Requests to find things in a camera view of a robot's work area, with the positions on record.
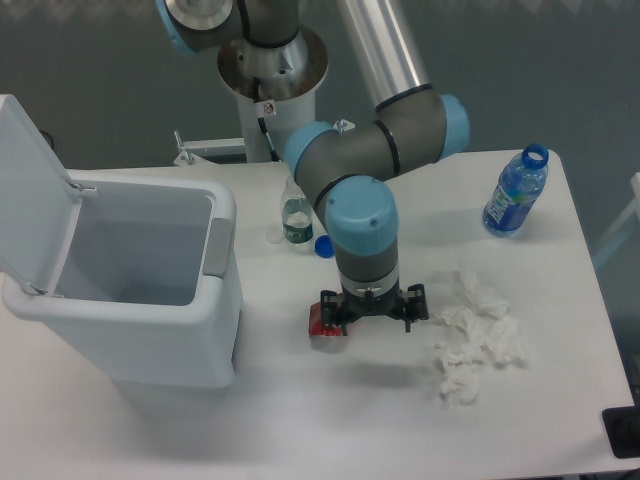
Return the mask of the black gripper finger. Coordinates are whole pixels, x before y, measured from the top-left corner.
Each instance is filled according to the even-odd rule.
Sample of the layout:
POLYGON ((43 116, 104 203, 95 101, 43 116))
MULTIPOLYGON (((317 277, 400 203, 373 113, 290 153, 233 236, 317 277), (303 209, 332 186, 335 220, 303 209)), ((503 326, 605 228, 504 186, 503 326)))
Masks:
POLYGON ((397 298, 398 318, 404 323, 405 331, 410 332, 411 326, 418 320, 429 318, 425 287, 417 283, 401 290, 397 298))
POLYGON ((320 293, 320 334, 322 336, 347 336, 348 325, 356 319, 356 313, 343 294, 331 290, 320 293))

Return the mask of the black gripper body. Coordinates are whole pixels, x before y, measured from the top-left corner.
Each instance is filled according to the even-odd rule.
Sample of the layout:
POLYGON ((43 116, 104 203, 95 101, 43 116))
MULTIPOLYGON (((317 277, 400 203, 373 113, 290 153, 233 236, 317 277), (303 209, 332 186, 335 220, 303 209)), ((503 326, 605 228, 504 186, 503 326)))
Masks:
POLYGON ((353 323, 365 316, 388 316, 396 320, 404 318, 404 303, 398 284, 382 295, 365 293, 363 296, 359 296, 348 290, 344 290, 343 294, 344 301, 341 306, 341 320, 343 322, 353 323))

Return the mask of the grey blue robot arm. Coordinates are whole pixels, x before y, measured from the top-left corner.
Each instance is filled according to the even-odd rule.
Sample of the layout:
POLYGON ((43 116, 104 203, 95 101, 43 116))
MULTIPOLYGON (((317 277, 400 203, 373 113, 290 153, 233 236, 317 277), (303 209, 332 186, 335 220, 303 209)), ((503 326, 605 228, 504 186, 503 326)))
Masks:
POLYGON ((311 335, 342 336, 366 316, 411 326, 428 316, 424 287, 399 280, 399 220, 389 179, 464 150, 470 136, 459 100, 436 93, 396 1, 342 1, 338 9, 376 112, 340 131, 315 118, 328 70, 322 39, 295 1, 160 1, 178 50, 218 49, 234 95, 246 158, 283 162, 334 248, 339 292, 311 307, 311 335))

